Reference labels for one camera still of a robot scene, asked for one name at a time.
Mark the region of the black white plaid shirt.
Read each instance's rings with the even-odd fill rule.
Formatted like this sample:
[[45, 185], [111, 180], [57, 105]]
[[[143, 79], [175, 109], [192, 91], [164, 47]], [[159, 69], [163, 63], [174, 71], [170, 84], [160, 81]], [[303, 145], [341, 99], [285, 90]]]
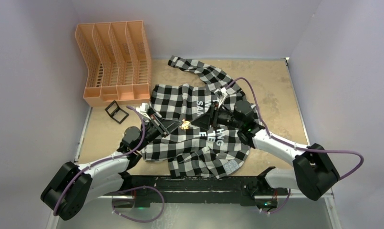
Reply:
[[[196, 74], [203, 86], [157, 84], [150, 97], [150, 107], [161, 118], [192, 122], [218, 102], [215, 91], [226, 88], [221, 106], [231, 111], [236, 102], [245, 101], [243, 90], [222, 69], [194, 59], [171, 56], [168, 65]], [[158, 137], [140, 152], [145, 161], [167, 161], [173, 177], [229, 176], [248, 158], [250, 147], [241, 142], [235, 127], [218, 125], [208, 130], [190, 125], [165, 137]]]

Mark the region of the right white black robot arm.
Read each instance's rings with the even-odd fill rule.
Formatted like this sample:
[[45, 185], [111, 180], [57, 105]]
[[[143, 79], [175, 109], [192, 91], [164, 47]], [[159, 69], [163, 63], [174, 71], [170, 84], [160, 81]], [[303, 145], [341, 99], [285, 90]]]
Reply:
[[291, 165], [291, 169], [269, 167], [258, 175], [257, 187], [263, 194], [277, 188], [296, 189], [310, 200], [318, 200], [341, 178], [321, 145], [297, 144], [268, 132], [255, 120], [249, 102], [238, 101], [233, 111], [215, 103], [191, 123], [204, 130], [220, 125], [234, 127], [243, 144], [266, 151]]

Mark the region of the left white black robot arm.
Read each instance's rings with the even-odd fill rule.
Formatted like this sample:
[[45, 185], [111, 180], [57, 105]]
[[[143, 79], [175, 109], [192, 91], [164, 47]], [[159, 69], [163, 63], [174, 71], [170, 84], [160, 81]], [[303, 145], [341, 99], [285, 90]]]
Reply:
[[155, 114], [124, 132], [119, 148], [97, 161], [76, 165], [64, 163], [44, 191], [41, 201], [63, 220], [73, 218], [84, 204], [105, 194], [126, 195], [137, 188], [128, 170], [141, 159], [140, 151], [160, 136], [168, 136], [182, 121], [160, 118]]

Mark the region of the gold glitter brooch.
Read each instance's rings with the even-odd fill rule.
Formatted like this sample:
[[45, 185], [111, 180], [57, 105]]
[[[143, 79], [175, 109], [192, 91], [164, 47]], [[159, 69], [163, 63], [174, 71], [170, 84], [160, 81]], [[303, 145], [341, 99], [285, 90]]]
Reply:
[[180, 126], [182, 130], [187, 130], [190, 128], [190, 121], [187, 121], [185, 119], [182, 120], [182, 124]]

